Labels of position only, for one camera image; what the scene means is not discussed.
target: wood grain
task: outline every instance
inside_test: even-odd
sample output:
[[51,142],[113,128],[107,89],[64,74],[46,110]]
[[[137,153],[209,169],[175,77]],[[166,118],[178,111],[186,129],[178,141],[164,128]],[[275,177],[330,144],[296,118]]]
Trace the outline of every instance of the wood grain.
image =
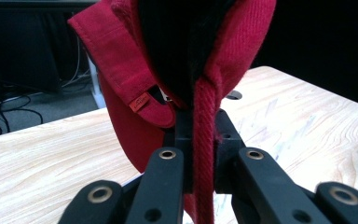
[[[338,181],[358,189],[358,104],[269,67],[250,70],[240,100],[222,107],[248,147],[271,154],[307,189]],[[138,172],[120,148],[106,109],[0,136],[0,223],[56,223],[77,192]],[[229,197],[216,223],[235,223]]]

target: red webbing strap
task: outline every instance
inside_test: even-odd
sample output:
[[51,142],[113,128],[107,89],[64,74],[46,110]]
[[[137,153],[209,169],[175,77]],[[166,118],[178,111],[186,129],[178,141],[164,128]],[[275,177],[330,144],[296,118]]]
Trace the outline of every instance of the red webbing strap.
[[133,38],[113,14],[110,1],[102,0],[68,22],[81,38],[100,75],[121,100],[148,122],[161,128],[172,127],[174,112],[149,94],[156,81]]

